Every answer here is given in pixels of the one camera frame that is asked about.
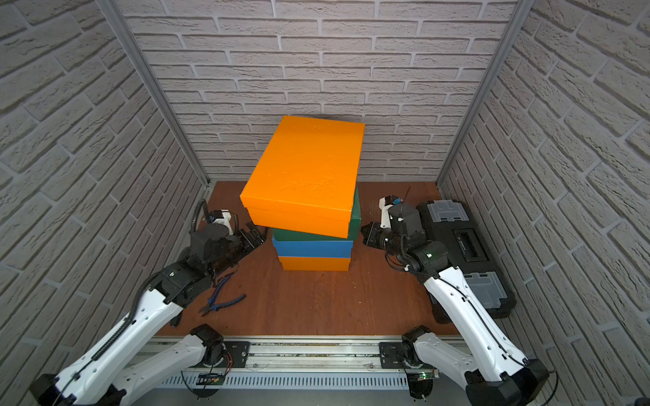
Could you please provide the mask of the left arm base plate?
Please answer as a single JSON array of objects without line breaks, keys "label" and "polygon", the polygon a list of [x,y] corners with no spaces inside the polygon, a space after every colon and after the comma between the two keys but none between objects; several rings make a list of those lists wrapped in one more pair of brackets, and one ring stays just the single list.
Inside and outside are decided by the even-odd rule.
[{"label": "left arm base plate", "polygon": [[252,343],[247,341],[225,341],[206,350],[201,361],[205,367],[225,369],[245,368]]}]

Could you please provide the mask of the black plastic toolbox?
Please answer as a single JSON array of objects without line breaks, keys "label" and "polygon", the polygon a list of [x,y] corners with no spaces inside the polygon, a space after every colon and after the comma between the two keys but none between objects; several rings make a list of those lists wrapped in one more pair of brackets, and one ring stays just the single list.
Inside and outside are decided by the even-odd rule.
[{"label": "black plastic toolbox", "polygon": [[494,319],[509,317],[516,296],[467,206],[444,200],[423,202],[416,209],[427,237],[447,248],[450,264],[462,270],[489,315]]}]

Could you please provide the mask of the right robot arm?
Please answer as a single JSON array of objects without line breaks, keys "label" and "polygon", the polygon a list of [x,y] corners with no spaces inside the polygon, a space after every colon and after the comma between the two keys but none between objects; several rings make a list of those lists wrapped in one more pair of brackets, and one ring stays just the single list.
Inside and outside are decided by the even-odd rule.
[{"label": "right robot arm", "polygon": [[428,240],[423,229],[398,233],[372,222],[361,228],[364,245],[382,250],[396,271],[414,276],[435,298],[469,348],[464,353],[420,326],[402,337],[402,364],[431,365],[465,390],[473,405],[528,405],[551,373],[531,359],[496,325],[465,280],[450,264],[446,247]]}]

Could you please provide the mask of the orange shoebox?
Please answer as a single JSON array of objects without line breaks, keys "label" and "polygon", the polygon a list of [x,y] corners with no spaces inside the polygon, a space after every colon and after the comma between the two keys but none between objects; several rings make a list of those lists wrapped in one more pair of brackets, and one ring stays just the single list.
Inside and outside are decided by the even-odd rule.
[{"label": "orange shoebox", "polygon": [[350,266],[350,258],[281,256],[279,261],[286,271],[347,272]]},{"label": "orange shoebox", "polygon": [[253,223],[346,238],[365,126],[285,116],[240,200]]}]

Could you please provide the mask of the blue shoebox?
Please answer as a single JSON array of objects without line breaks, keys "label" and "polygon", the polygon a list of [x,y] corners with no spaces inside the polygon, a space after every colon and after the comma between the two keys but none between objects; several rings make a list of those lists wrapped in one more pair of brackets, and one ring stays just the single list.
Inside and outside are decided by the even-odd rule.
[{"label": "blue shoebox", "polygon": [[280,257],[350,258],[353,240],[281,241],[272,238]]}]

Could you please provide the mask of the left corner aluminium post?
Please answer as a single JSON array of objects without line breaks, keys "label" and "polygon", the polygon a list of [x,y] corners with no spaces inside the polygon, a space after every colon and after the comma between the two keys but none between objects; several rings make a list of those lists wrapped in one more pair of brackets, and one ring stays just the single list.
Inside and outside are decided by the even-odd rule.
[{"label": "left corner aluminium post", "polygon": [[191,142],[189,142],[186,132],[184,132],[184,129],[182,128],[182,125],[176,113],[174,112],[169,99],[167,98],[162,86],[160,85],[159,80],[155,76],[155,73],[149,62],[147,62],[147,58],[140,48],[135,35],[130,30],[127,20],[123,16],[118,3],[112,0],[99,0],[97,4],[100,10],[103,12],[106,21],[115,33],[121,46],[123,47],[125,54],[133,64],[135,71],[142,79],[143,85],[149,92],[150,97],[152,98],[152,101],[156,105],[158,111],[161,113],[162,118],[169,126],[172,135],[178,142],[179,147],[184,153],[191,168],[200,180],[201,184],[207,188],[210,185],[211,181],[205,169],[201,165],[200,159],[196,155]]}]

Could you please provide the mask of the corner aluminium post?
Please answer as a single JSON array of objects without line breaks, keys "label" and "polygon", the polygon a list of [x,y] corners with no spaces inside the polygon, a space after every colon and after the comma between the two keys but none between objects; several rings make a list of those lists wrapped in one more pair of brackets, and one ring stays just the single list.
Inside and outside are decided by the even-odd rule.
[{"label": "corner aluminium post", "polygon": [[125,54],[133,64],[135,71],[142,79],[143,85],[149,92],[150,97],[152,98],[152,101],[156,105],[158,111],[161,113],[162,118],[169,126],[172,135],[178,142],[179,147],[184,153],[191,168],[200,180],[201,184],[207,188],[210,185],[211,181],[205,169],[201,165],[200,159],[196,155],[191,142],[189,142],[186,132],[184,132],[184,129],[182,128],[182,125],[176,113],[174,112],[169,99],[167,98],[162,86],[160,85],[159,80],[155,76],[155,73],[149,62],[147,62],[147,58],[140,48],[135,35],[130,30],[127,20],[123,16],[118,3],[112,0],[99,0],[97,4],[100,10],[103,12],[106,21],[115,33],[121,46],[123,47]]},{"label": "corner aluminium post", "polygon": [[460,127],[453,138],[450,150],[448,150],[445,156],[443,167],[440,169],[438,177],[435,180],[436,186],[440,186],[447,178],[453,161],[455,160],[465,138],[467,138],[467,135],[469,134],[473,121],[477,117],[482,104],[488,98],[489,92],[493,89],[494,83],[496,79],[498,79],[499,72],[501,71],[504,62],[514,46],[535,3],[535,0],[521,0],[516,3],[513,15],[511,15],[511,19],[505,27],[504,34],[498,42],[482,79],[479,81],[477,91],[475,92],[472,101],[460,122]]}]

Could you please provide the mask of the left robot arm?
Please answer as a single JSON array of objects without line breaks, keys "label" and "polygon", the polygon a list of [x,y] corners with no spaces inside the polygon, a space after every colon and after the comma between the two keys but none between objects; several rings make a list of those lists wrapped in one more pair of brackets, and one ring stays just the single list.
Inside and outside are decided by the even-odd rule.
[{"label": "left robot arm", "polygon": [[132,367],[128,363],[166,324],[199,296],[233,276],[233,268],[264,244],[267,234],[253,223],[233,231],[226,223],[193,229],[177,262],[148,277],[123,321],[58,374],[30,384],[40,405],[128,405],[177,372],[195,365],[235,364],[223,336],[202,324],[179,343]]}]

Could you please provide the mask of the right corner aluminium post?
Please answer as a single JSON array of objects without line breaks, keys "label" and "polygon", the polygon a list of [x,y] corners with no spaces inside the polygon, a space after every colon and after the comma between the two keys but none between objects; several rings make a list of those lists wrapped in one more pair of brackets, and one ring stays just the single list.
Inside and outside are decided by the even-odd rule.
[{"label": "right corner aluminium post", "polygon": [[504,34],[498,42],[482,79],[479,81],[477,91],[475,92],[472,101],[460,122],[460,127],[453,138],[450,150],[448,150],[445,156],[443,167],[440,169],[438,177],[435,180],[436,186],[440,186],[447,178],[453,161],[455,160],[465,138],[467,138],[467,135],[469,134],[473,121],[477,117],[482,104],[488,98],[489,92],[493,89],[494,83],[496,79],[498,79],[499,72],[501,71],[504,62],[514,46],[535,3],[535,0],[521,0],[516,3],[513,15],[511,15],[511,19],[505,27]]}]

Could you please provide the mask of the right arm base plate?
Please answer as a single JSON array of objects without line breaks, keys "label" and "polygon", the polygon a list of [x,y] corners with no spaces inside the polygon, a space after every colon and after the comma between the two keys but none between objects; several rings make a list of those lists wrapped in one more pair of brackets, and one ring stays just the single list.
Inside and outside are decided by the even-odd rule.
[{"label": "right arm base plate", "polygon": [[384,370],[417,370],[423,363],[409,343],[382,342],[378,345],[381,367]]}]

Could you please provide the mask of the green shoebox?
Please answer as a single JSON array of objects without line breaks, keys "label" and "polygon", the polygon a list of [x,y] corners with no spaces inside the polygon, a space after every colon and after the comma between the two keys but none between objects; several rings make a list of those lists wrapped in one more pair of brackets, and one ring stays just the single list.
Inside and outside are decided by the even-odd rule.
[{"label": "green shoebox", "polygon": [[354,205],[351,212],[351,218],[348,227],[348,235],[345,238],[337,238],[326,235],[319,235],[313,233],[301,233],[296,231],[289,231],[284,229],[274,228],[274,238],[277,241],[340,241],[352,240],[355,241],[359,233],[362,221],[362,210],[360,203],[359,190],[355,189]]}]

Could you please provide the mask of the aluminium front rail frame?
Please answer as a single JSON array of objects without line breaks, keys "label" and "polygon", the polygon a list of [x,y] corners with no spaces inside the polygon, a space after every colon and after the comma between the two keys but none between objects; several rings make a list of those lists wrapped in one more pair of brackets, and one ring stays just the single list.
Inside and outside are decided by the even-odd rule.
[{"label": "aluminium front rail frame", "polygon": [[[271,372],[311,370],[328,375],[367,370],[372,362],[381,366],[378,348],[380,343],[382,342],[369,339],[301,339],[290,342],[286,339],[261,338],[252,341],[244,369]],[[412,379],[421,379],[421,383],[411,382],[413,395],[428,395],[428,373],[437,369],[431,365],[423,365],[417,370],[399,370],[403,370]]]}]

